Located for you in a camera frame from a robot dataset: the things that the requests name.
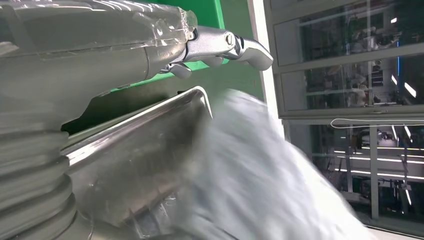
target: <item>blurred white fabric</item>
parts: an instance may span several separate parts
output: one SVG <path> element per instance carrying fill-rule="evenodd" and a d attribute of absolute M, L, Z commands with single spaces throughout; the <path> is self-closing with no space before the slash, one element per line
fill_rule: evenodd
<path fill-rule="evenodd" d="M 264 103 L 232 90 L 197 142 L 177 226 L 204 240 L 371 240 Z"/>

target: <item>plastic film cover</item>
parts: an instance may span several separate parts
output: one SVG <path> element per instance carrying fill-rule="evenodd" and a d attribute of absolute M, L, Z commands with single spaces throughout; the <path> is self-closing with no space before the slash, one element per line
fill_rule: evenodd
<path fill-rule="evenodd" d="M 193 12 L 128 0 L 0 0 L 0 58 L 183 44 Z"/>
<path fill-rule="evenodd" d="M 231 91 L 201 134 L 177 226 L 194 239 L 370 240 L 255 98 Z"/>

